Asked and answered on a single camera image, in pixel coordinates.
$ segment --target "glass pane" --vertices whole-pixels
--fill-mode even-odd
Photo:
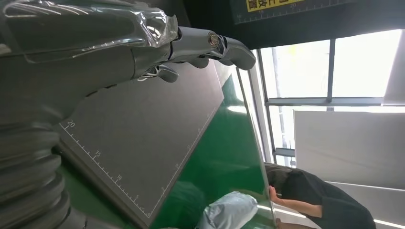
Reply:
[[[267,94],[274,97],[326,97],[330,41],[262,49]]]
[[[405,106],[336,106],[334,111],[405,113]]]
[[[270,106],[270,119],[276,148],[295,149],[294,111],[326,111],[325,106]]]
[[[401,30],[336,39],[335,97],[383,97]]]
[[[276,155],[276,164],[280,165],[280,166],[291,167],[291,168],[297,167],[297,161],[296,161],[295,157],[290,157],[290,156]]]

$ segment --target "printed number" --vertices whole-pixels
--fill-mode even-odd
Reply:
[[[70,127],[73,127],[73,126],[76,125],[76,124],[73,122],[73,120],[67,121],[67,124],[68,124]]]

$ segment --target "person's arm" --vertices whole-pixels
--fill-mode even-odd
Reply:
[[[269,190],[270,190],[271,201],[273,201],[274,203],[287,207],[287,208],[290,208],[290,209],[293,209],[297,212],[307,214],[309,216],[318,217],[318,218],[322,217],[322,206],[321,205],[312,205],[312,204],[309,204],[306,202],[293,200],[293,199],[280,199],[277,196],[276,190],[274,189],[274,187],[270,186]]]

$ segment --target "yellow sign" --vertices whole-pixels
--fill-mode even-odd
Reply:
[[[264,10],[272,7],[296,3],[303,0],[246,0],[247,11]]]

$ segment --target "white wall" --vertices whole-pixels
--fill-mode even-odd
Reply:
[[[297,167],[327,181],[405,189],[405,114],[294,116]]]

